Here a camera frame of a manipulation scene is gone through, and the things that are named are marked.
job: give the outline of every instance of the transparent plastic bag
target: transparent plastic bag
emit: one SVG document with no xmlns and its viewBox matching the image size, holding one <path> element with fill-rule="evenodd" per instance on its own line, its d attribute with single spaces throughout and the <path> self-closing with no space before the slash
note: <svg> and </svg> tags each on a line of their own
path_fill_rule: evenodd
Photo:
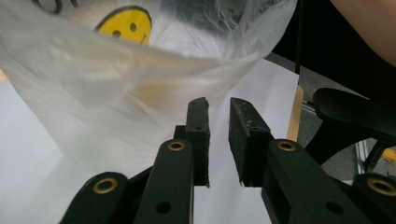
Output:
<svg viewBox="0 0 396 224">
<path fill-rule="evenodd" d="M 188 101 L 205 96 L 215 110 L 276 45 L 296 4 L 64 0 L 59 10 L 59 2 L 0 0 L 0 68 L 63 153 L 92 175 L 149 167 L 184 123 Z M 98 34 L 120 8 L 149 14 L 140 43 Z"/>
</svg>

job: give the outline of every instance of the screw hole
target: screw hole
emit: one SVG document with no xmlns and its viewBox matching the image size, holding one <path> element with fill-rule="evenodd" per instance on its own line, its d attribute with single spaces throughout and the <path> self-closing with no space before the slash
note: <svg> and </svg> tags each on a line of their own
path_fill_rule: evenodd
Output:
<svg viewBox="0 0 396 224">
<path fill-rule="evenodd" d="M 171 211 L 171 209 L 172 209 L 172 205 L 169 202 L 158 203 L 157 206 L 155 207 L 157 213 L 160 214 L 168 213 L 169 211 Z"/>
<path fill-rule="evenodd" d="M 396 187 L 385 180 L 369 178 L 367 179 L 367 184 L 371 189 L 380 194 L 391 197 L 396 196 Z"/>
<path fill-rule="evenodd" d="M 93 191 L 97 194 L 109 193 L 111 190 L 115 189 L 118 185 L 118 181 L 115 178 L 105 178 L 101 179 L 93 186 Z"/>
<path fill-rule="evenodd" d="M 131 28 L 131 31 L 132 31 L 132 32 L 135 32 L 135 31 L 136 31 L 136 28 L 137 28 L 137 27 L 136 27 L 136 24 L 134 24 L 134 22 L 132 22 L 130 28 Z"/>
<path fill-rule="evenodd" d="M 340 205 L 338 205 L 337 203 L 327 202 L 326 203 L 326 208 L 329 211 L 331 211 L 331 212 L 333 212 L 333 213 L 335 213 L 337 215 L 344 214 L 344 209 Z"/>
<path fill-rule="evenodd" d="M 111 34 L 114 38 L 118 39 L 121 36 L 121 32 L 120 31 L 113 31 L 113 34 Z"/>
<path fill-rule="evenodd" d="M 179 151 L 184 148 L 184 143 L 182 142 L 172 142 L 169 143 L 168 149 L 173 150 L 173 151 Z"/>
<path fill-rule="evenodd" d="M 296 149 L 296 147 L 289 142 L 279 142 L 277 147 L 285 151 L 294 151 Z"/>
</svg>

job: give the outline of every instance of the white table surface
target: white table surface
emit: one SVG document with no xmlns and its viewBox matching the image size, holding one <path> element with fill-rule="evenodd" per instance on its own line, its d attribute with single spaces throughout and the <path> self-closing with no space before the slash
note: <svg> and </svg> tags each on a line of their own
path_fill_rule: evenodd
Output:
<svg viewBox="0 0 396 224">
<path fill-rule="evenodd" d="M 229 102 L 250 101 L 273 136 L 285 138 L 297 82 L 292 72 L 260 60 L 227 94 L 210 118 L 211 188 L 195 188 L 194 223 L 269 223 L 261 189 L 238 183 L 228 143 Z M 0 173 L 0 223 L 58 223 L 90 178 L 62 154 L 9 81 L 0 82 Z"/>
</svg>

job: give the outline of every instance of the white surface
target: white surface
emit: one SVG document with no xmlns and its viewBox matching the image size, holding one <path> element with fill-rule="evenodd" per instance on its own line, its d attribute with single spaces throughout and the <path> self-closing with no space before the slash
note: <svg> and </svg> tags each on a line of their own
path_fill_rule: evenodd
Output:
<svg viewBox="0 0 396 224">
<path fill-rule="evenodd" d="M 229 101 L 253 103 L 274 137 L 284 138 L 297 81 L 297 75 L 261 60 L 228 93 L 210 118 L 211 188 L 195 188 L 194 223 L 269 223 L 261 189 L 238 183 L 228 144 Z M 62 155 L 8 81 L 0 84 L 0 172 L 0 223 L 59 222 L 90 178 Z"/>
</svg>

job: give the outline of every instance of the smiley face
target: smiley face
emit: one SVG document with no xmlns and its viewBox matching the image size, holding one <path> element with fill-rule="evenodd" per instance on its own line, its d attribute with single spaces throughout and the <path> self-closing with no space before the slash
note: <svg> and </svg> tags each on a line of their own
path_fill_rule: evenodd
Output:
<svg viewBox="0 0 396 224">
<path fill-rule="evenodd" d="M 142 7 L 121 7 L 108 14 L 95 30 L 117 39 L 147 45 L 151 34 L 151 17 Z"/>
</svg>

